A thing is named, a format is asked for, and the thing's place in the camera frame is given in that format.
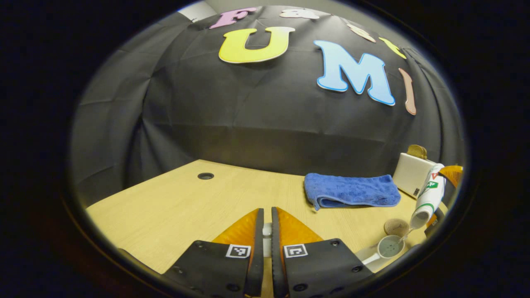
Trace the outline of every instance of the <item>black fabric backdrop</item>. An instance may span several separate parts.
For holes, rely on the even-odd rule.
[[[455,100],[415,49],[402,59],[370,24],[315,12],[318,20],[283,18],[290,6],[262,6],[235,24],[208,29],[219,16],[191,23],[176,12],[126,42],[88,84],[72,130],[71,173],[89,206],[125,188],[196,159],[305,175],[373,177],[393,174],[410,144],[430,160],[464,163],[463,130]],[[377,43],[351,32],[366,30]],[[278,58],[230,64],[218,53],[227,32],[256,28],[246,47],[269,43],[267,27],[295,28]],[[314,40],[342,45],[385,62],[393,107],[317,86],[322,51]],[[405,109],[398,68],[413,79],[417,115]]]

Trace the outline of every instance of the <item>green label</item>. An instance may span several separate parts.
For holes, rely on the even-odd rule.
[[[427,188],[438,188],[438,182],[429,181]]]

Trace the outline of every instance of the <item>cutout letter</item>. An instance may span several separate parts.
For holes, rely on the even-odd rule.
[[[354,87],[355,93],[361,94],[370,78],[372,87],[368,89],[368,95],[375,101],[395,105],[395,99],[390,93],[388,80],[385,74],[385,63],[370,54],[363,54],[359,63],[340,45],[315,40],[315,45],[322,49],[324,56],[324,76],[319,77],[316,83],[324,89],[344,92],[348,89],[348,83],[342,80],[341,70]]]
[[[221,17],[219,18],[217,23],[215,23],[212,26],[210,26],[210,29],[214,29],[214,28],[222,27],[222,26],[227,26],[227,25],[232,25],[232,24],[234,24],[236,22],[236,21],[234,21],[234,19],[240,20],[240,19],[246,17],[246,15],[249,12],[253,12],[253,11],[256,11],[256,10],[258,10],[256,7],[249,7],[249,8],[243,8],[243,9],[240,9],[240,10],[224,12],[224,13],[221,14]]]
[[[399,48],[391,43],[388,39],[384,39],[384,38],[381,38],[379,37],[379,39],[381,39],[382,41],[384,41],[386,43],[386,45],[392,50],[394,51],[394,53],[398,54],[401,58],[403,59],[406,59],[405,55],[403,55],[400,51],[399,51]]]
[[[368,34],[368,32],[364,31],[363,29],[359,27],[355,27],[352,24],[346,24],[348,27],[350,27],[350,30],[353,31],[355,34],[359,35],[360,37],[363,37],[366,40],[369,40],[371,42],[375,42],[375,39]]]
[[[407,101],[405,102],[405,108],[410,114],[416,115],[416,105],[414,104],[414,89],[412,89],[412,78],[406,71],[402,70],[401,68],[398,69],[401,75],[403,76],[403,80],[405,81],[405,92],[407,93]]]
[[[281,17],[304,17],[306,19],[319,19],[320,17],[312,11],[307,10],[282,10],[280,13]]]
[[[270,32],[269,45],[256,50],[245,48],[246,40],[251,33],[256,32],[254,28],[241,29],[225,33],[225,42],[219,50],[219,58],[228,63],[261,62],[274,59],[285,53],[289,46],[289,32],[295,31],[291,27],[268,27],[265,31]]]

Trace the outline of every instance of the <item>liquid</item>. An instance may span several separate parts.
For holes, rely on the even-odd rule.
[[[412,232],[412,230],[414,230],[413,228],[410,228],[407,233],[401,237],[401,239],[398,241],[398,243],[401,243],[401,241],[405,240],[407,238],[407,236],[410,234],[410,232]]]

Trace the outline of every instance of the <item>yellow letter u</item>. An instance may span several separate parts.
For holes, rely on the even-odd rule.
[[[265,31],[270,32],[269,45],[256,50],[245,48],[246,40],[256,29],[241,29],[230,31],[224,35],[226,37],[221,49],[219,58],[228,63],[249,63],[261,62],[274,59],[285,53],[289,46],[289,32],[295,31],[291,27],[268,27]]]

